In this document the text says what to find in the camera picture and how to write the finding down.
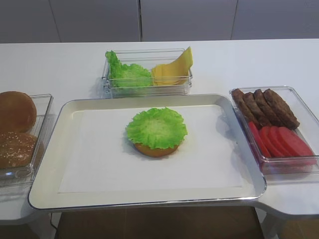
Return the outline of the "bottom burger bun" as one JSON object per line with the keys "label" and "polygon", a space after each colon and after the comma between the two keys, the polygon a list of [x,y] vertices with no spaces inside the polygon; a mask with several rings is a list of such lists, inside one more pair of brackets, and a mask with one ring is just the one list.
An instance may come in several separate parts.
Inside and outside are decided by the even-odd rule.
{"label": "bottom burger bun", "polygon": [[140,143],[135,143],[135,148],[141,152],[142,154],[150,157],[162,157],[168,154],[171,154],[175,152],[178,149],[178,145],[174,146],[173,148],[166,148],[166,149],[161,149],[161,148],[154,148],[151,149],[150,147],[140,144]]}

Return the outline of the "upright yellow cheese slice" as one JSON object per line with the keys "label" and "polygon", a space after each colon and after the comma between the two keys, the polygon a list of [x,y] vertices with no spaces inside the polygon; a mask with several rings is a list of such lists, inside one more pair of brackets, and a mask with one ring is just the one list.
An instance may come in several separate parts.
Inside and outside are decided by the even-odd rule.
{"label": "upright yellow cheese slice", "polygon": [[192,65],[192,50],[189,46],[176,60],[169,64],[163,65],[162,75],[165,77],[187,76]]}

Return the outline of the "silver metal serving tray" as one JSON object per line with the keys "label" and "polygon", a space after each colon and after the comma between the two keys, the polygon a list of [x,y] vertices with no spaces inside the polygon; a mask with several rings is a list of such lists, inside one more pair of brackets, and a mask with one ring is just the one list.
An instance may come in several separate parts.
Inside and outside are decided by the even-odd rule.
{"label": "silver metal serving tray", "polygon": [[[238,154],[241,187],[128,190],[100,192],[60,192],[60,184],[74,149],[76,126],[80,124],[78,112],[93,110],[219,106],[225,114],[235,139],[234,152]],[[122,99],[74,100],[66,103],[58,116],[48,147],[29,193],[29,203],[39,210],[86,207],[148,206],[230,202],[253,200],[266,190],[266,180],[250,149],[231,102],[222,95],[150,96]]]}

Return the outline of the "sesame seed bun top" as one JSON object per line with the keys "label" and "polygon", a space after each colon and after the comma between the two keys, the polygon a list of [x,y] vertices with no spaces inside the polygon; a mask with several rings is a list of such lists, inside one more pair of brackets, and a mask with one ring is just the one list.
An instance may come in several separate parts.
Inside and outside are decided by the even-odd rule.
{"label": "sesame seed bun top", "polygon": [[35,149],[37,137],[29,133],[2,132],[0,134],[0,168],[24,167],[32,157],[39,160],[44,152],[40,142]]}

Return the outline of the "red tomato slice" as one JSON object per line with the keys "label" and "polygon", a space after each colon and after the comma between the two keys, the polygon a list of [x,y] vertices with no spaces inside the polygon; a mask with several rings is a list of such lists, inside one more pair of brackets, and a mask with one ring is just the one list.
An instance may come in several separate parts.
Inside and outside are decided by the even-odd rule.
{"label": "red tomato slice", "polygon": [[269,126],[264,126],[259,130],[259,136],[261,137],[261,140],[263,141],[264,145],[270,152],[270,154],[273,157],[284,157],[284,154],[280,152],[270,141],[268,138],[268,133],[269,133],[270,127]]}
{"label": "red tomato slice", "polygon": [[292,156],[313,156],[311,148],[293,131],[286,127],[278,128],[279,142]]}
{"label": "red tomato slice", "polygon": [[271,154],[269,153],[269,151],[267,150],[265,144],[263,143],[263,141],[261,140],[260,136],[259,136],[259,132],[258,132],[258,129],[256,128],[255,124],[250,121],[248,122],[248,126],[249,126],[249,129],[251,130],[252,134],[253,134],[253,137],[262,153],[262,155],[264,157],[267,157],[267,158],[270,158],[271,157]]}
{"label": "red tomato slice", "polygon": [[293,154],[284,147],[284,145],[279,140],[278,127],[272,126],[269,129],[268,137],[274,147],[283,155],[283,157],[293,156]]}

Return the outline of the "green lettuce leaf on bun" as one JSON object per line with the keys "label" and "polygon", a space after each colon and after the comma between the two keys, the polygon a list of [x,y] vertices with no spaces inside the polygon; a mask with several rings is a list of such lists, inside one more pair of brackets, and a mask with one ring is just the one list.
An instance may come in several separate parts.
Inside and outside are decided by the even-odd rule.
{"label": "green lettuce leaf on bun", "polygon": [[169,108],[151,108],[136,114],[126,132],[132,143],[150,149],[174,148],[188,134],[182,115]]}

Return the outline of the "stacked yellow cheese slices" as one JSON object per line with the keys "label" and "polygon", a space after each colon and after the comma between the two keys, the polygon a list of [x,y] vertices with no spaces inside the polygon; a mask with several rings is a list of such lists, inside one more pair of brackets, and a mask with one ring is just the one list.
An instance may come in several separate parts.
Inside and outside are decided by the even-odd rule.
{"label": "stacked yellow cheese slices", "polygon": [[151,69],[154,86],[173,86],[182,85],[188,80],[188,76],[175,76],[163,74],[163,64],[157,65]]}

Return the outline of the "white paper tray liner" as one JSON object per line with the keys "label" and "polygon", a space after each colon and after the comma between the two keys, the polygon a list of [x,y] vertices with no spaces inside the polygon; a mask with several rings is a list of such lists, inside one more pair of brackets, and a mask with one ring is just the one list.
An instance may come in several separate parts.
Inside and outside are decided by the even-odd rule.
{"label": "white paper tray liner", "polygon": [[241,187],[235,139],[219,106],[175,107],[187,136],[172,154],[151,158],[128,141],[140,109],[78,112],[74,149],[60,192]]}

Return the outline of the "green lettuce leaf in bin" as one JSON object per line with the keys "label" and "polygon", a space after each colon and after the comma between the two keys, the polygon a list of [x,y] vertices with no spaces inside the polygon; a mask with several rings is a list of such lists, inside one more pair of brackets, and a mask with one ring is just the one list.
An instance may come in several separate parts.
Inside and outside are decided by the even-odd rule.
{"label": "green lettuce leaf in bin", "polygon": [[148,87],[153,85],[151,72],[139,64],[122,64],[114,51],[106,52],[110,67],[110,83],[115,88]]}

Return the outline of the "clear bun bin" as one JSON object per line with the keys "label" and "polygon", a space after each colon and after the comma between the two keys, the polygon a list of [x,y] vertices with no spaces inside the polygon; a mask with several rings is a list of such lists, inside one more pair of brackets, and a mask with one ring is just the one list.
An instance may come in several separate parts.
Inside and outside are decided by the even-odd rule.
{"label": "clear bun bin", "polygon": [[52,131],[53,96],[0,94],[0,185],[33,181]]}

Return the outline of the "clear lettuce and cheese bin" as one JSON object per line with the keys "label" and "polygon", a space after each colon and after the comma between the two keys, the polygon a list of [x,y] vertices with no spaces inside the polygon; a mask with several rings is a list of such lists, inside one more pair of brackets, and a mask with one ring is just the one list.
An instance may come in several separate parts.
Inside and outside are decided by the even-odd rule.
{"label": "clear lettuce and cheese bin", "polygon": [[[183,48],[177,49],[148,49],[148,50],[117,50],[114,51],[122,64],[139,64],[142,67],[151,69],[160,64],[169,64],[176,60],[182,53]],[[102,85],[105,94],[111,98],[123,98],[133,96],[149,95],[186,95],[190,92],[192,86],[192,72],[188,72],[188,80],[182,85],[173,86],[148,86],[148,87],[112,87],[109,79],[110,67],[105,60],[104,71],[102,75]]]}

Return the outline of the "brown beef patty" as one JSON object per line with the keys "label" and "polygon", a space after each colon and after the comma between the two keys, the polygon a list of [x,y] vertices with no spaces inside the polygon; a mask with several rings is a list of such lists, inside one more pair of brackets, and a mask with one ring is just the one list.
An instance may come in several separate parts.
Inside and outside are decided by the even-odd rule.
{"label": "brown beef patty", "polygon": [[238,109],[241,111],[242,115],[244,116],[247,122],[252,122],[257,129],[260,129],[261,125],[255,116],[252,114],[248,106],[246,105],[243,97],[244,93],[240,89],[234,89],[231,91],[231,96],[236,103]]}
{"label": "brown beef patty", "polygon": [[257,119],[261,127],[271,126],[271,122],[259,108],[258,104],[255,101],[254,95],[251,92],[245,93],[243,96],[243,100],[247,107],[250,109],[254,117]]}
{"label": "brown beef patty", "polygon": [[263,92],[263,96],[285,127],[291,130],[299,127],[299,121],[280,95],[271,89],[267,89]]}
{"label": "brown beef patty", "polygon": [[267,119],[270,121],[270,123],[274,126],[283,126],[280,119],[277,117],[275,112],[272,110],[272,108],[268,105],[266,102],[263,92],[260,89],[257,89],[254,92],[254,98],[258,105],[258,107],[261,109],[261,111],[264,113],[264,115],[267,117]]}

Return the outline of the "clear patty and tomato bin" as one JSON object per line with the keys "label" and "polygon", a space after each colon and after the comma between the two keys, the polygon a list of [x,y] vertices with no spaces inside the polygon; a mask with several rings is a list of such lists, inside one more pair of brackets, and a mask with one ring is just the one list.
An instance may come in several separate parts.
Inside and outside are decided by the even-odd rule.
{"label": "clear patty and tomato bin", "polygon": [[313,156],[288,156],[288,157],[264,157],[249,129],[241,111],[234,102],[235,113],[240,119],[243,130],[250,143],[255,157],[264,174],[294,174],[294,173],[317,173],[319,171],[319,120],[311,112],[306,103],[297,92],[287,86],[280,87],[260,87],[260,88],[238,88],[244,94],[260,89],[264,92],[267,89],[275,91],[289,105],[300,125],[297,129],[291,130],[299,136],[313,151]]}

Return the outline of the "plain brown bun top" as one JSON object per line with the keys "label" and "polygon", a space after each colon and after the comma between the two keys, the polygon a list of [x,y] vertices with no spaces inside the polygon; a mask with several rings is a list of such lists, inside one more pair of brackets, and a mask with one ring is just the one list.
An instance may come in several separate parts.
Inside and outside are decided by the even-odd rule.
{"label": "plain brown bun top", "polygon": [[36,106],[31,97],[17,91],[0,94],[0,131],[27,132],[36,122]]}

